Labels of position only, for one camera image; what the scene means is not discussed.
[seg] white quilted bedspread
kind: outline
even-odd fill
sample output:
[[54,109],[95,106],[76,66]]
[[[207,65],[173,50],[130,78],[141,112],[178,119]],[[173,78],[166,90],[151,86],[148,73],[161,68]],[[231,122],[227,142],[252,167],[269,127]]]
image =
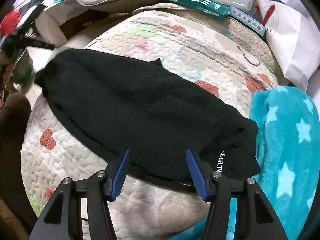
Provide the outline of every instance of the white quilted bedspread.
[[[167,12],[134,15],[86,48],[147,61],[160,58],[164,68],[196,82],[246,117],[252,93],[278,85],[264,62],[240,42],[209,25]],[[21,152],[22,178],[36,214],[63,178],[85,179],[106,165],[63,127],[41,95],[32,110]],[[82,209],[86,217],[85,201]],[[208,205],[196,195],[127,176],[121,195],[109,203],[109,209],[119,238],[141,239],[190,227],[206,215]],[[89,239],[87,222],[83,227],[84,238]]]

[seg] teal star blanket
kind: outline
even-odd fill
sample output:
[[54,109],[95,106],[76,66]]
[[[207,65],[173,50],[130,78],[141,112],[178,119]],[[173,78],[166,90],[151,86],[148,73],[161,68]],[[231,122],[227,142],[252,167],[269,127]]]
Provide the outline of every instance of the teal star blanket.
[[[289,240],[307,220],[320,170],[320,122],[312,99],[295,87],[279,86],[253,95],[250,119],[257,134],[254,176],[275,209]],[[231,200],[227,240],[233,240],[236,199]],[[170,240],[198,240],[205,218]]]

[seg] red heart pattern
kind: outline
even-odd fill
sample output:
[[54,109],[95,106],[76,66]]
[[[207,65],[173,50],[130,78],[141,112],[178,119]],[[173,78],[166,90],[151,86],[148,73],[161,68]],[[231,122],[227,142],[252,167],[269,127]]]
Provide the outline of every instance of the red heart pattern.
[[187,33],[186,29],[182,26],[179,26],[179,25],[169,25],[169,24],[164,24],[164,23],[161,23],[160,25],[164,26],[164,27],[167,27],[169,29],[172,29],[178,33]]
[[48,150],[53,150],[56,146],[56,141],[52,137],[51,129],[45,129],[40,138],[40,144]]
[[208,92],[210,92],[211,94],[214,94],[217,98],[219,98],[219,88],[215,87],[205,81],[202,80],[197,80],[195,82],[195,84],[197,84],[199,87],[207,90]]
[[45,194],[45,199],[47,201],[49,201],[49,199],[51,198],[51,196],[54,193],[54,191],[55,191],[55,189],[54,188],[50,188],[50,187],[45,190],[44,194]]
[[255,91],[266,91],[266,89],[261,85],[261,82],[258,80],[255,80],[248,75],[244,75],[244,79],[251,94],[253,94]]
[[267,75],[258,73],[257,76],[261,78],[265,83],[267,83],[269,87],[272,87],[272,83]]

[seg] brown surface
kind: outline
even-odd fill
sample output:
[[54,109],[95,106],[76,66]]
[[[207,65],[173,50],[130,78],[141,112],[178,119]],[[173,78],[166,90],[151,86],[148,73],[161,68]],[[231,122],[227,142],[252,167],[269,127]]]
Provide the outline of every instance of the brown surface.
[[21,222],[6,206],[6,204],[0,198],[0,216],[6,223],[8,230],[11,231],[12,235],[15,235],[19,240],[28,240],[29,235],[22,226]]
[[30,113],[30,103],[21,93],[11,94],[0,110],[0,198],[28,233],[37,219],[21,177],[21,146]]
[[67,20],[64,24],[60,25],[60,29],[67,39],[84,30],[87,26],[87,22],[95,22],[108,17],[107,12],[101,12],[96,10],[88,10],[83,14],[80,14],[70,20]]

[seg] black garment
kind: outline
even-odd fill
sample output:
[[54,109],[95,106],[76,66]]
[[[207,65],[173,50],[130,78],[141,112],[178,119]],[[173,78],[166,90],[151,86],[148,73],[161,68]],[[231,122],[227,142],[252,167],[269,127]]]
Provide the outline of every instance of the black garment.
[[302,231],[298,239],[306,239],[306,236],[313,234],[308,239],[320,239],[320,225],[319,225],[319,216],[320,216],[320,180],[318,180],[318,185],[316,188],[315,197],[307,217],[307,220],[303,226]]
[[260,172],[257,125],[198,85],[145,62],[89,49],[57,55],[36,84],[58,120],[106,161],[132,151],[148,174],[191,181],[186,151],[222,172],[247,179]]

